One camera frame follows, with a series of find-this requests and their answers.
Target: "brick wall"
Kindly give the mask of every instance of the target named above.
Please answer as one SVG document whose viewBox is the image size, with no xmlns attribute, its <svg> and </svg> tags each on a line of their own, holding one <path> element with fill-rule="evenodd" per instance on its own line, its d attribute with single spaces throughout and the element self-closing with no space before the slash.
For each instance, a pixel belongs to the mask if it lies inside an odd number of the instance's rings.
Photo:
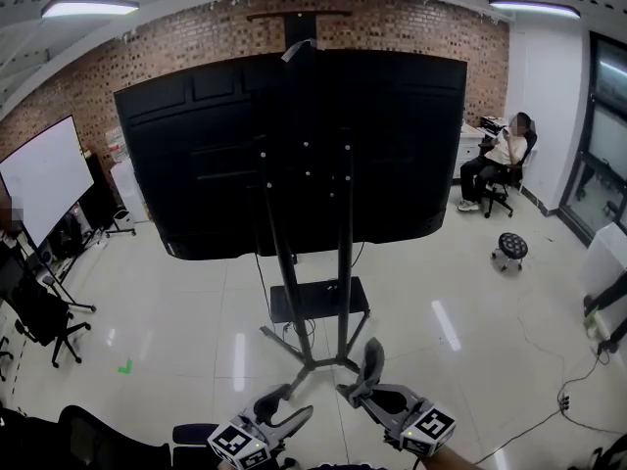
<svg viewBox="0 0 627 470">
<path fill-rule="evenodd" d="M 65 67 L 0 121 L 0 160 L 46 127 L 73 115 L 85 149 L 113 164 L 105 132 L 118 126 L 113 93 L 205 63 L 284 50 L 283 23 L 246 17 L 289 10 L 347 10 L 317 18 L 324 48 L 384 49 L 468 62 L 465 119 L 502 115 L 509 30 L 462 7 L 423 0 L 239 0 L 195 7 L 113 39 Z"/>
</svg>

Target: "white cloth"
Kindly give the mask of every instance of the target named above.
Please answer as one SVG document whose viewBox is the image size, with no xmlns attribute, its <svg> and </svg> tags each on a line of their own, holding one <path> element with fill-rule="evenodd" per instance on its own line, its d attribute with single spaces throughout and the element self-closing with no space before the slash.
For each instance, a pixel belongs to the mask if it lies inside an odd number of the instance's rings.
<svg viewBox="0 0 627 470">
<path fill-rule="evenodd" d="M 523 137 L 515 137 L 510 133 L 509 146 L 511 146 L 511 153 L 513 155 L 514 162 L 509 157 L 509 147 L 507 141 L 503 136 L 504 129 L 499 132 L 497 136 L 497 145 L 486 154 L 486 159 L 496 162 L 501 165 L 516 165 L 525 156 L 527 151 L 527 140 Z"/>
</svg>

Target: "black pants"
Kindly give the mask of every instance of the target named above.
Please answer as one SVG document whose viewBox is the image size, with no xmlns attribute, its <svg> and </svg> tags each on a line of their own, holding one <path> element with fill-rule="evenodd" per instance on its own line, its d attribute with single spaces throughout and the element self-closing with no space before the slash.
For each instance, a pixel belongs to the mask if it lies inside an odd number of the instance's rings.
<svg viewBox="0 0 627 470">
<path fill-rule="evenodd" d="M 616 282 L 586 305 L 586 314 L 589 314 L 595 308 L 607 308 L 625 295 L 627 295 L 627 271 L 624 271 Z M 611 333 L 609 341 L 618 344 L 625 334 L 627 334 L 627 319 L 623 320 L 614 332 Z"/>
<path fill-rule="evenodd" d="M 466 162 L 460 169 L 461 196 L 471 202 L 481 202 L 488 181 L 505 168 L 483 155 Z"/>
</svg>

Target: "tiled floor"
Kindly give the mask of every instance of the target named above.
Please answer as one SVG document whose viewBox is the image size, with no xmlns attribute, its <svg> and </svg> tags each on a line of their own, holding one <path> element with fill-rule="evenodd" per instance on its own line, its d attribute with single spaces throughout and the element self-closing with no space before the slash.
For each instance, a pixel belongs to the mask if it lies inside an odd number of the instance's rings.
<svg viewBox="0 0 627 470">
<path fill-rule="evenodd" d="M 438 233 L 365 246 L 355 272 L 372 317 L 353 359 L 360 361 L 363 344 L 376 336 L 387 356 L 383 380 L 445 405 L 458 420 L 451 446 L 476 461 L 556 410 L 562 375 L 585 374 L 594 357 L 581 324 L 581 243 L 521 196 L 512 197 L 512 219 L 498 207 L 485 219 L 459 214 L 453 206 L 458 193 L 454 187 Z M 500 273 L 490 260 L 504 231 L 529 244 L 521 272 Z M 333 277 L 336 261 L 334 253 L 301 256 L 299 280 Z M 278 284 L 276 260 L 262 258 L 261 265 L 268 288 Z M 63 352 L 60 369 L 54 369 L 50 348 L 24 346 L 17 334 L 10 336 L 16 357 L 23 346 L 24 354 L 9 367 L 0 396 L 30 415 L 54 420 L 75 403 L 132 438 L 162 444 L 175 424 L 225 421 L 255 393 L 292 381 L 300 368 L 259 331 L 268 318 L 252 255 L 177 260 L 166 254 L 155 227 L 142 224 L 136 237 L 112 238 L 83 255 L 70 279 L 78 300 L 98 306 L 93 315 L 74 313 L 93 326 L 77 340 L 81 365 Z M 357 322 L 351 318 L 352 328 Z M 318 321 L 316 358 L 334 353 L 336 333 L 334 319 Z M 287 338 L 297 344 L 293 331 Z M 128 359 L 132 372 L 119 374 Z M 335 383 L 351 380 L 346 370 L 320 370 L 291 406 L 282 407 L 279 415 L 314 405 L 312 420 L 288 441 L 287 454 L 305 468 L 347 459 L 410 468 L 410 455 L 385 446 L 381 427 L 336 395 Z M 599 365 L 591 378 L 569 388 L 571 416 L 627 431 L 626 388 L 625 371 L 615 361 Z M 482 466 L 566 468 L 586 462 L 595 447 L 614 439 L 556 416 Z"/>
</svg>

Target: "glass door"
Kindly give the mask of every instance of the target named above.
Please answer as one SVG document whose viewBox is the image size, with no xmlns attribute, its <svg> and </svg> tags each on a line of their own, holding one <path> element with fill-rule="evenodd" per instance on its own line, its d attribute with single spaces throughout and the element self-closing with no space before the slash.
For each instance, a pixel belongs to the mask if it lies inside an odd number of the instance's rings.
<svg viewBox="0 0 627 470">
<path fill-rule="evenodd" d="M 627 233 L 627 46 L 593 33 L 589 102 L 559 216 L 586 244 L 616 222 Z"/>
</svg>

